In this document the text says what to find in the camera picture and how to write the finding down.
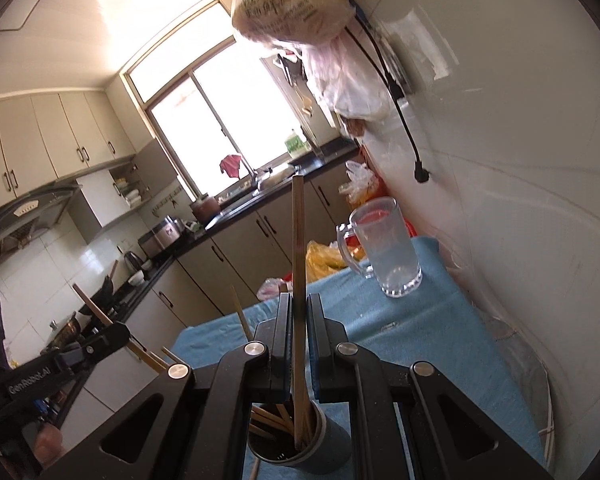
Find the person's left hand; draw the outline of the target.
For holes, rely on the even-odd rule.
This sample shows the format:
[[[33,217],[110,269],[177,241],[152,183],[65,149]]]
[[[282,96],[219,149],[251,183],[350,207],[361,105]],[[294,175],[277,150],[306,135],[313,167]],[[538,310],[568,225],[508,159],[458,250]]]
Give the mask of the person's left hand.
[[[55,463],[64,454],[61,431],[53,425],[43,425],[35,437],[33,454],[43,467]]]

